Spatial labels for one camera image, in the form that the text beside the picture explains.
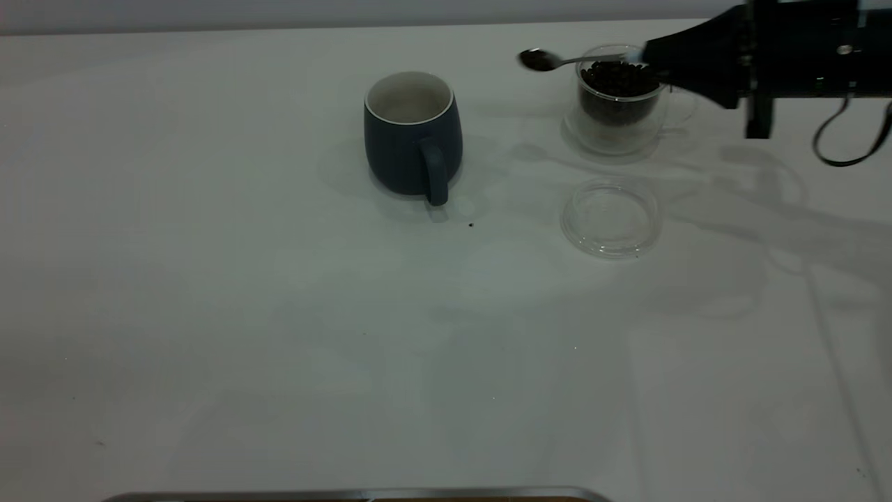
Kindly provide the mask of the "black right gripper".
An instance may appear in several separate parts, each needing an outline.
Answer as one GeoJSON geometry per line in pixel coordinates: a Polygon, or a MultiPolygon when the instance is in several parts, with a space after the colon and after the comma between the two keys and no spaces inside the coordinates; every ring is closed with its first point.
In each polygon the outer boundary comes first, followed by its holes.
{"type": "Polygon", "coordinates": [[[749,139],[771,136],[777,99],[889,98],[890,56],[891,10],[858,1],[748,1],[643,49],[666,85],[726,110],[746,94],[749,139]]]}

